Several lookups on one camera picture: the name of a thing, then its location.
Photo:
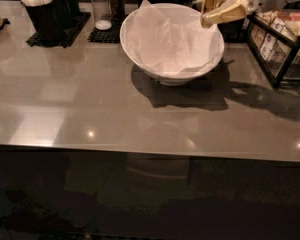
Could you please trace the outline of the yellow spotted banana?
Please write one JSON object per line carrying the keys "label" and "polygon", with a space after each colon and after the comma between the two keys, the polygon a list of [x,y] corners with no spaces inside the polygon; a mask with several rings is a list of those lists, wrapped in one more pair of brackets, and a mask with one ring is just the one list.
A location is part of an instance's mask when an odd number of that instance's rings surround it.
{"label": "yellow spotted banana", "polygon": [[206,14],[216,8],[217,0],[203,0],[201,6],[201,25],[204,28],[210,28],[211,23],[208,22]]}

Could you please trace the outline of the glass pepper shaker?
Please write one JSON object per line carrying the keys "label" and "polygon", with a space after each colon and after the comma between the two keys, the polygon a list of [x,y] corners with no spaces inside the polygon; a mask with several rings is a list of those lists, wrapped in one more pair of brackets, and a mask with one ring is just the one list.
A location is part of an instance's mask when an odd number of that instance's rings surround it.
{"label": "glass pepper shaker", "polygon": [[125,0],[108,0],[110,12],[114,20],[122,20],[125,17]]}

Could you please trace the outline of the black rubber mat centre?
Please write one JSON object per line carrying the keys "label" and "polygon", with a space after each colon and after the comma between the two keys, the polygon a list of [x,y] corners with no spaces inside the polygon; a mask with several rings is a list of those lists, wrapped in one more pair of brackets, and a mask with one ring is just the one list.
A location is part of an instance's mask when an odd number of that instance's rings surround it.
{"label": "black rubber mat centre", "polygon": [[122,20],[114,20],[110,15],[102,15],[93,25],[88,41],[96,43],[119,43]]}

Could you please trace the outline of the black rubber mat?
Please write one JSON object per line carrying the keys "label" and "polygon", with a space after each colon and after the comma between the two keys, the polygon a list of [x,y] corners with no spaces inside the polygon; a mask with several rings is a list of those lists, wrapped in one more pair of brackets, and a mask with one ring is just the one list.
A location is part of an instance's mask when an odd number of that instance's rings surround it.
{"label": "black rubber mat", "polygon": [[114,20],[110,15],[102,15],[93,25],[88,41],[96,43],[119,43],[122,20]]}
{"label": "black rubber mat", "polygon": [[89,12],[80,12],[66,28],[53,26],[51,23],[41,23],[26,43],[29,46],[39,47],[70,47],[90,17]]}

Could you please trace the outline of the glass salt shaker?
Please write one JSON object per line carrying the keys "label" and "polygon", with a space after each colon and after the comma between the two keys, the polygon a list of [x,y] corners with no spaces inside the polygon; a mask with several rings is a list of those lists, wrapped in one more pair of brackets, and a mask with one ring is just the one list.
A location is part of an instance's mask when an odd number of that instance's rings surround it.
{"label": "glass salt shaker", "polygon": [[91,0],[94,24],[97,30],[106,31],[112,27],[108,0]]}

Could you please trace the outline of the black rubber mat left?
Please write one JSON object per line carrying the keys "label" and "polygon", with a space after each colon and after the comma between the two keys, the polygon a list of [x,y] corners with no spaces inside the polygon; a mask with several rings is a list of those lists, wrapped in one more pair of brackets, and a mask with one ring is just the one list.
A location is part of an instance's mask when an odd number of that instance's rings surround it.
{"label": "black rubber mat left", "polygon": [[41,23],[26,43],[29,46],[39,47],[70,47],[90,17],[89,12],[80,12],[66,28],[53,26],[51,23]]}

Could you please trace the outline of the black cutlery holder rear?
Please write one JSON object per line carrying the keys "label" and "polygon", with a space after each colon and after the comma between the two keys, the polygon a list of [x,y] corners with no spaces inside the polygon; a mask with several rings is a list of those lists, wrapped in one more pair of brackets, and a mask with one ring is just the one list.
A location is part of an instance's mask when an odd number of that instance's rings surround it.
{"label": "black cutlery holder rear", "polygon": [[64,29],[73,26],[79,15],[78,0],[54,0],[53,4],[61,26]]}

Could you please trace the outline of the black cutlery holder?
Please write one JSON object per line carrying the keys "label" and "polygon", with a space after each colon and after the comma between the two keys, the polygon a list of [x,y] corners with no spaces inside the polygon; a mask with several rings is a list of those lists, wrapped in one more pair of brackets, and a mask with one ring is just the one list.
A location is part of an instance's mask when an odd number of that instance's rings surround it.
{"label": "black cutlery holder", "polygon": [[73,26],[79,15],[78,0],[54,0],[53,4],[61,26],[64,29]]}
{"label": "black cutlery holder", "polygon": [[26,6],[25,9],[41,42],[52,44],[63,39],[64,32],[57,18],[53,1],[42,6]]}

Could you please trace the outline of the black cutlery holder front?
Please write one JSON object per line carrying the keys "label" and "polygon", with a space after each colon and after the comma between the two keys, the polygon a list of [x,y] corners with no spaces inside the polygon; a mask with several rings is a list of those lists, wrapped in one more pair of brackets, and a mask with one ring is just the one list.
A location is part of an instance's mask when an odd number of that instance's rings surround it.
{"label": "black cutlery holder front", "polygon": [[53,1],[42,6],[26,6],[25,9],[41,42],[52,44],[63,39],[64,32],[57,18]]}

